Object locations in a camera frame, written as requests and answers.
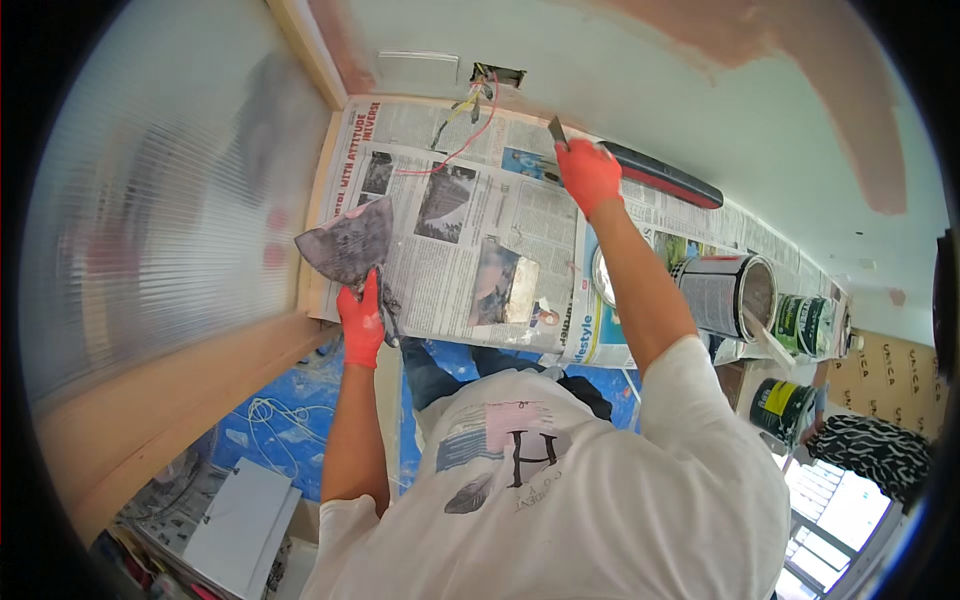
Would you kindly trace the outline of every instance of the jeans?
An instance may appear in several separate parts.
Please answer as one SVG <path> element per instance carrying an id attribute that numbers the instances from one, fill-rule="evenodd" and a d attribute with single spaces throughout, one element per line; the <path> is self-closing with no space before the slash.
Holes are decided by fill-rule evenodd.
<path id="1" fill-rule="evenodd" d="M 434 400 L 452 396 L 470 381 L 460 381 L 450 373 L 437 366 L 437 361 L 423 347 L 420 338 L 404 338 L 400 342 L 403 353 L 403 370 L 407 373 L 407 385 L 413 396 L 414 410 L 421 411 Z M 470 347 L 470 358 L 477 366 L 481 377 L 492 375 L 495 372 L 507 369 L 534 369 L 543 372 L 546 367 L 523 358 L 504 354 L 496 348 Z"/>

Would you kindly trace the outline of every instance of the red wire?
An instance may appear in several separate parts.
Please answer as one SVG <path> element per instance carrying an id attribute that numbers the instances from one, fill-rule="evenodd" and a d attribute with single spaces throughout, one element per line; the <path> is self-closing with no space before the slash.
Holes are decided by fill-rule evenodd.
<path id="1" fill-rule="evenodd" d="M 484 130 L 493 120 L 493 114 L 496 112 L 496 101 L 500 98 L 500 81 L 496 77 L 496 71 L 491 71 L 491 73 L 493 74 L 493 106 L 490 109 L 490 117 L 487 118 L 487 122 L 483 124 L 483 127 L 480 128 L 480 131 L 475 133 L 474 135 L 471 135 L 469 138 L 467 138 L 467 142 L 464 144 L 463 148 L 453 153 L 452 155 L 449 155 L 444 160 L 444 162 L 441 162 L 435 168 L 430 169 L 429 171 L 407 171 L 406 169 L 397 169 L 396 173 L 399 173 L 401 175 L 430 175 L 431 173 L 436 173 L 437 171 L 440 171 L 441 169 L 443 169 L 446 166 L 446 164 L 450 161 L 451 158 L 454 158 L 456 155 L 466 150 L 467 146 L 469 146 L 473 140 L 480 137 L 480 134 L 484 132 Z"/>

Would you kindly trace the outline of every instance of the green paint bucket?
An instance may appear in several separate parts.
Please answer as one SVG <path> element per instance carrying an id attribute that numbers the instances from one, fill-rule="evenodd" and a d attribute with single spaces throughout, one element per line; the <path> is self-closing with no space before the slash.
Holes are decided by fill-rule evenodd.
<path id="1" fill-rule="evenodd" d="M 800 443 L 808 421 L 804 417 L 813 410 L 816 394 L 816 388 L 772 377 L 764 379 L 750 406 L 750 422 L 783 442 L 792 452 Z"/>
<path id="2" fill-rule="evenodd" d="M 774 337 L 794 354 L 825 356 L 833 340 L 833 302 L 780 294 Z"/>

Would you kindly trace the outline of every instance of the hand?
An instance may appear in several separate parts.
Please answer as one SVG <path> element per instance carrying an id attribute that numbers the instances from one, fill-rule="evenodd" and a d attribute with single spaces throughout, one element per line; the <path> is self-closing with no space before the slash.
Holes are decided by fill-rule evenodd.
<path id="1" fill-rule="evenodd" d="M 344 364 L 364 365 L 376 369 L 376 352 L 383 342 L 380 321 L 376 269 L 367 273 L 363 300 L 357 300 L 347 286 L 337 296 L 337 312 L 344 325 Z"/>
<path id="2" fill-rule="evenodd" d="M 619 200 L 620 178 L 623 170 L 606 149 L 600 149 L 585 139 L 571 139 L 569 150 L 558 142 L 557 164 L 570 192 L 589 220 L 593 209 L 607 200 Z"/>

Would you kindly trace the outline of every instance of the open paint can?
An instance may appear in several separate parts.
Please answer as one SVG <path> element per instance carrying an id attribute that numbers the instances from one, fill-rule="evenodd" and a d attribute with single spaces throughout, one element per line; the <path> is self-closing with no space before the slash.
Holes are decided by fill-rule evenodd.
<path id="1" fill-rule="evenodd" d="M 762 256 L 690 256 L 670 274 L 684 293 L 698 329 L 752 342 L 744 309 L 769 329 L 777 315 L 777 279 Z"/>
<path id="2" fill-rule="evenodd" d="M 783 442 L 791 452 L 800 443 L 817 389 L 779 379 L 764 379 L 750 406 L 750 422 Z"/>
<path id="3" fill-rule="evenodd" d="M 774 336 L 793 353 L 826 356 L 833 342 L 833 300 L 781 294 Z"/>

